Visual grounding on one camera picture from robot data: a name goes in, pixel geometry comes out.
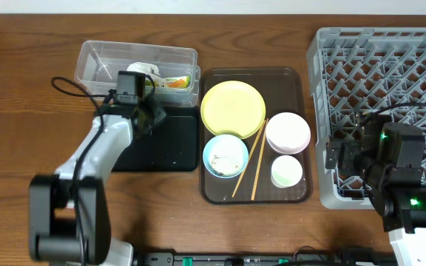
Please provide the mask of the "white paper napkin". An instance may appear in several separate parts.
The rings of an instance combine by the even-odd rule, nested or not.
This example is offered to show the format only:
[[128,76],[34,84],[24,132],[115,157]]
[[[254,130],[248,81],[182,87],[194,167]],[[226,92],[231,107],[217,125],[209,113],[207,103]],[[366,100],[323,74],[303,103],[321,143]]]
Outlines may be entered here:
[[130,64],[127,69],[128,72],[139,72],[149,75],[151,78],[161,78],[158,66],[155,64],[135,62]]

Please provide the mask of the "yellow green snack wrapper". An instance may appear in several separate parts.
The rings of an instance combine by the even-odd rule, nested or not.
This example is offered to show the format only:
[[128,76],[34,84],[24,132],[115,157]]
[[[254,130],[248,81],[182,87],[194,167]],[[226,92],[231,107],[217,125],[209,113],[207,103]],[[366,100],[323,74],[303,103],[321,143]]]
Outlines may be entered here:
[[168,78],[160,78],[160,77],[149,77],[146,76],[146,84],[151,86],[152,84],[155,87],[166,87],[173,89],[185,89],[190,86],[191,77],[190,76],[181,76],[181,77],[168,77]]

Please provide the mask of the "small white green cup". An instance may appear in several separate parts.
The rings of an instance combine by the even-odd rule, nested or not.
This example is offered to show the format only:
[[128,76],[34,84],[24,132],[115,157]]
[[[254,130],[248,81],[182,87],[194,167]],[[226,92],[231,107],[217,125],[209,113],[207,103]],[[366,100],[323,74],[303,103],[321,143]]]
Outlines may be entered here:
[[279,156],[271,165],[271,181],[278,188],[297,185],[302,176],[301,163],[291,155]]

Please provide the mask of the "pink bowl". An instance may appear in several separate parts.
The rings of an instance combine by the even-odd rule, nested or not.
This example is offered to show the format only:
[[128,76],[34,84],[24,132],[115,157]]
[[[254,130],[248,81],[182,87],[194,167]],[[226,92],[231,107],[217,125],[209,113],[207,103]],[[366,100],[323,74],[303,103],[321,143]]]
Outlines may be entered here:
[[298,154],[310,143],[311,130],[301,116],[282,112],[269,120],[266,139],[270,147],[280,154]]

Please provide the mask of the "light blue bowl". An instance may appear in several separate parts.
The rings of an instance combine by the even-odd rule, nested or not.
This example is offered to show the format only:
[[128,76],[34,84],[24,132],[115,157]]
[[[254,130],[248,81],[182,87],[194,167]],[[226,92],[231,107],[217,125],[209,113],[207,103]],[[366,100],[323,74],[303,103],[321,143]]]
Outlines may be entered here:
[[221,134],[206,143],[202,159],[206,170],[214,177],[230,179],[245,170],[249,150],[240,138]]

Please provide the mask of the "pile of rice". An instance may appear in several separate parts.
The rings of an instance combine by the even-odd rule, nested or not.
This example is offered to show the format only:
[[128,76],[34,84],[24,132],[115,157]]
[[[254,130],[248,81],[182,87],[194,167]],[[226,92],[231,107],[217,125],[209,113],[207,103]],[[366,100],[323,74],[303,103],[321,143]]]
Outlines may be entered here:
[[214,155],[210,165],[218,176],[230,177],[236,175],[241,170],[243,161],[241,157]]

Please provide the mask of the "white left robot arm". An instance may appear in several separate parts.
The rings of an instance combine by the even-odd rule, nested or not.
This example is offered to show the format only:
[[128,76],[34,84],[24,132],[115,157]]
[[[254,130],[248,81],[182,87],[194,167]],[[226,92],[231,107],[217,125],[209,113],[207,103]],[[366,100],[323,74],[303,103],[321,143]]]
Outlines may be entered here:
[[53,174],[29,185],[29,255],[57,265],[132,265],[131,244],[112,237],[105,183],[123,151],[166,117],[153,96],[115,97],[96,108],[89,133]]

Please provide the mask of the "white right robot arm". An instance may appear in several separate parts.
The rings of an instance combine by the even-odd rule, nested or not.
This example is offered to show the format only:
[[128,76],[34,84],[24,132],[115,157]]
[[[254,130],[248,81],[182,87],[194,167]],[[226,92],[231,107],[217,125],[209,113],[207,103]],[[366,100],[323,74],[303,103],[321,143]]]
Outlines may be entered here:
[[422,130],[376,115],[362,122],[359,140],[331,139],[325,167],[359,176],[381,216],[398,265],[426,265],[426,186]]

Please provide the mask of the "clear plastic waste bin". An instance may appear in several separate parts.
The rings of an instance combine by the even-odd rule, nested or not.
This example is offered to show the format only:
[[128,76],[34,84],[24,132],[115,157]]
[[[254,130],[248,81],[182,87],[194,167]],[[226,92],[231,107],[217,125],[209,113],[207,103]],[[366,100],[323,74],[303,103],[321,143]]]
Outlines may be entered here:
[[118,72],[127,71],[135,62],[158,66],[162,78],[190,76],[185,89],[148,86],[155,89],[155,97],[167,106],[193,107],[197,105],[200,67],[197,52],[192,48],[168,47],[114,41],[85,41],[75,69],[75,80],[94,95],[105,95],[117,86]]

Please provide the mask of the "gray dishwasher rack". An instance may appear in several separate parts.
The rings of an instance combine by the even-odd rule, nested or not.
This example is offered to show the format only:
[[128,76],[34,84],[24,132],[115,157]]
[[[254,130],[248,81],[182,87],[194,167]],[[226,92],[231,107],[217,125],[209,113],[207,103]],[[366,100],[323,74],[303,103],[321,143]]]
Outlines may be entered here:
[[[329,209],[369,209],[360,177],[325,168],[327,144],[360,137],[360,117],[375,111],[418,126],[426,139],[426,27],[323,27],[306,60],[320,201]],[[426,185],[426,148],[422,168]]]

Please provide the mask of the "black tray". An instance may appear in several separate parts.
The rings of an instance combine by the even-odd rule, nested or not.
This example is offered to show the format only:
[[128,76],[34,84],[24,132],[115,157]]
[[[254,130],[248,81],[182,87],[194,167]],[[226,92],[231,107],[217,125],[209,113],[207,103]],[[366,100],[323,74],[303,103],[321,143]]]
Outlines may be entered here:
[[123,151],[114,172],[193,171],[199,157],[199,109],[166,107],[166,118],[151,134]]

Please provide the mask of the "yellow plate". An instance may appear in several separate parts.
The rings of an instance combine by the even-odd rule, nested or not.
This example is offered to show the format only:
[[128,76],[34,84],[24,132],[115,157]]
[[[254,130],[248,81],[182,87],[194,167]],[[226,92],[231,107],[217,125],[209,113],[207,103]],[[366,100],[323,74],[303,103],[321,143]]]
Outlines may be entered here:
[[232,134],[246,139],[266,119],[263,96],[242,81],[224,81],[208,89],[200,104],[204,126],[213,134]]

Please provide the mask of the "wooden chopstick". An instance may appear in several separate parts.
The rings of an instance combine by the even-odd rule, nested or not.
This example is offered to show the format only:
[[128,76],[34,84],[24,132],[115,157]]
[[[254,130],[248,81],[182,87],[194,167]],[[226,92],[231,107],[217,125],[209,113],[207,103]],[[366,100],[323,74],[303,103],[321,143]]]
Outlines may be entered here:
[[253,153],[254,153],[254,151],[255,151],[255,149],[256,149],[257,143],[258,143],[259,138],[260,138],[260,136],[261,136],[261,134],[262,134],[262,132],[263,132],[263,130],[264,130],[264,127],[265,127],[265,125],[266,125],[267,120],[268,120],[268,119],[266,119],[266,120],[264,120],[264,121],[263,121],[263,123],[262,123],[262,125],[261,125],[261,127],[260,127],[260,129],[259,129],[259,131],[258,131],[258,133],[256,134],[256,137],[255,137],[255,139],[254,139],[254,142],[253,142],[253,145],[252,145],[252,147],[251,147],[251,150],[249,151],[249,155],[248,155],[248,160],[247,160],[247,163],[246,163],[246,167],[245,167],[245,168],[244,168],[244,170],[240,173],[239,179],[238,179],[238,181],[237,181],[237,184],[236,184],[236,186],[235,186],[235,188],[234,188],[234,191],[233,191],[233,193],[232,193],[232,196],[231,196],[232,198],[234,198],[234,197],[235,197],[235,195],[236,195],[236,193],[237,193],[237,190],[238,190],[238,188],[240,187],[240,184],[241,184],[241,182],[242,182],[242,180],[243,180],[243,176],[244,176],[244,174],[245,174],[245,172],[246,172],[246,169],[247,169],[247,167],[248,167],[248,165],[249,165],[249,162],[251,161],[252,155],[253,155]]
[[263,153],[264,153],[264,147],[265,147],[265,142],[266,142],[266,127],[268,125],[268,121],[269,119],[266,118],[264,127],[263,127],[263,135],[262,135],[262,140],[261,140],[261,144],[260,144],[260,153],[259,153],[259,157],[257,160],[257,168],[255,171],[255,175],[254,175],[254,184],[253,184],[253,189],[251,192],[251,201],[255,200],[255,195],[256,195],[256,191],[257,191],[257,184],[258,184],[258,180],[259,180],[259,176],[260,176],[260,169],[261,169],[261,165],[262,165],[262,160],[263,160]]

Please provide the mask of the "brown serving tray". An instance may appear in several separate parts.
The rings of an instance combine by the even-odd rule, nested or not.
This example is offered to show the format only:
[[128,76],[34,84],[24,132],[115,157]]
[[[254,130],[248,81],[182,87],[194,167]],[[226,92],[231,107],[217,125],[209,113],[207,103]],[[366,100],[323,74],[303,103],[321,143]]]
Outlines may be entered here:
[[[265,101],[267,118],[282,112],[293,112],[305,117],[302,84],[299,75],[293,69],[286,67],[213,69],[200,79],[201,95],[205,95],[208,89],[223,81],[242,81],[257,89]],[[255,137],[252,135],[244,140],[248,149],[251,149]],[[214,205],[297,204],[305,202],[311,196],[313,184],[309,151],[305,149],[294,155],[303,169],[303,176],[298,184],[288,188],[278,188],[271,181],[271,165],[280,154],[275,152],[266,141],[255,200],[251,201],[261,140],[260,137],[234,198],[231,196],[239,179],[238,176],[220,179],[210,174],[205,166],[201,167],[200,192],[205,201]]]

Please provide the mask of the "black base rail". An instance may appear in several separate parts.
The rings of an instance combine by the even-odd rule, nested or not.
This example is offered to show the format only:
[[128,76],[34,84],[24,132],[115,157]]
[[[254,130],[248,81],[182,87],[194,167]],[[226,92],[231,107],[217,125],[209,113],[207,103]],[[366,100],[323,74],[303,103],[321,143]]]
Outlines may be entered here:
[[302,246],[292,253],[136,253],[132,266],[289,266],[289,265],[368,265],[397,266],[394,255],[370,248],[344,248],[337,251]]

